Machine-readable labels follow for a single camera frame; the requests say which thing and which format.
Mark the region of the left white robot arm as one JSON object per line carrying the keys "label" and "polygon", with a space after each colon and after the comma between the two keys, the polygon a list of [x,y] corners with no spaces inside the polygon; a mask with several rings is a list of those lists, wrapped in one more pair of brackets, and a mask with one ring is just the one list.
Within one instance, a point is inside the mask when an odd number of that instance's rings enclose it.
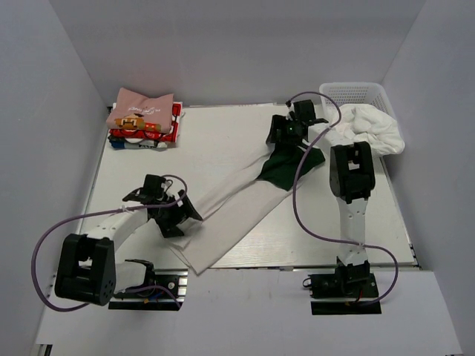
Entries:
{"label": "left white robot arm", "polygon": [[162,237],[184,236],[187,223],[203,218],[183,188],[170,194],[171,175],[146,175],[144,183],[123,197],[135,202],[84,234],[63,241],[54,291],[57,297],[104,306],[116,294],[148,296],[160,289],[152,263],[141,259],[116,261],[118,248],[139,228],[153,221]]}

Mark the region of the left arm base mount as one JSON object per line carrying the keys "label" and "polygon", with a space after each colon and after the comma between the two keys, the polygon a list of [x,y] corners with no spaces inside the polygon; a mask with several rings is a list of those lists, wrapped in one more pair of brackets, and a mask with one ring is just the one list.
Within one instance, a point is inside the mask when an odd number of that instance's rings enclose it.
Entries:
{"label": "left arm base mount", "polygon": [[185,301],[188,272],[156,270],[148,284],[154,288],[135,293],[116,294],[109,302],[108,308],[123,311],[177,312]]}

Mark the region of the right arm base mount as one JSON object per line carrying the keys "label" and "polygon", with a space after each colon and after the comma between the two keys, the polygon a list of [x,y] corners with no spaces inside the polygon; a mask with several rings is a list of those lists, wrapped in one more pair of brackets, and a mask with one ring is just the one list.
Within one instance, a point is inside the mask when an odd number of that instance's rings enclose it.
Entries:
{"label": "right arm base mount", "polygon": [[302,286],[310,292],[313,316],[381,314],[380,302],[366,306],[366,303],[379,297],[373,273],[368,282],[348,293],[337,285],[333,274],[310,274],[303,280]]}

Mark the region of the white and green raglan t-shirt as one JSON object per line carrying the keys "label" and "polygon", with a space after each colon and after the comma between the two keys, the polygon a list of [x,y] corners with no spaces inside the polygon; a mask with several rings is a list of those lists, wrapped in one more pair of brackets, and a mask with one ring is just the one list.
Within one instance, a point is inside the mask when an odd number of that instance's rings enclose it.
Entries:
{"label": "white and green raglan t-shirt", "polygon": [[195,208],[201,221],[179,224],[182,237],[169,240],[170,249],[196,274],[202,274],[239,243],[264,217],[285,200],[304,176],[325,162],[322,151],[305,155],[298,146],[263,145],[224,180],[201,197]]}

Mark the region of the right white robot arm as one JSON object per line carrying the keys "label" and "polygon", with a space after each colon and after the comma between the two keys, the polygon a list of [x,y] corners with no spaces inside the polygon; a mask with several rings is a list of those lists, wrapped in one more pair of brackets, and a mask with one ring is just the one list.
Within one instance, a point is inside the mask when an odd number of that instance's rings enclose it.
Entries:
{"label": "right white robot arm", "polygon": [[294,181],[330,156],[330,190],[340,214],[342,246],[334,284],[343,295],[356,293],[370,278],[364,248],[365,212],[376,184],[370,145],[351,142],[315,115],[311,100],[287,102],[286,116],[274,115],[267,143],[274,146],[258,178],[291,191]]}

